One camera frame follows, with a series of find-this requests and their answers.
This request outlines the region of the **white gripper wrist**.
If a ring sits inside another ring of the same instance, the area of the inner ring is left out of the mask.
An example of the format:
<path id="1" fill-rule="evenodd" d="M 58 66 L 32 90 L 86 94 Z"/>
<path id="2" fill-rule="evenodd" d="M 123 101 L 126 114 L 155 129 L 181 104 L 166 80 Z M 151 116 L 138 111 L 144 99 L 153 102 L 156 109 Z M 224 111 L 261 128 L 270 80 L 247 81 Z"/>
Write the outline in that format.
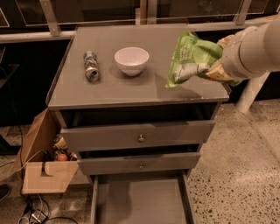
<path id="1" fill-rule="evenodd" d="M 235 35 L 221 38 L 217 42 L 218 46 L 224 48 L 221 61 L 218 59 L 211 66 L 206 66 L 206 77 L 214 81 L 243 81 L 255 78 L 256 75 L 243 65 L 240 51 L 244 38 L 256 29 L 256 26 L 250 26 Z"/>

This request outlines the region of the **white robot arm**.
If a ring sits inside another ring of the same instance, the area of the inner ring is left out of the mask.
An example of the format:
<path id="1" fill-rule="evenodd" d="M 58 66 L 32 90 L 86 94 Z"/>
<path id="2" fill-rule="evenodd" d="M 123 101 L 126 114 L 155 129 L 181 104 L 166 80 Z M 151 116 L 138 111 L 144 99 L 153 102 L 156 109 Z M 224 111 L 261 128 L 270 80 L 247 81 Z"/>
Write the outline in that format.
<path id="1" fill-rule="evenodd" d="M 222 56 L 206 72 L 216 81 L 243 81 L 280 71 L 280 17 L 226 36 Z"/>

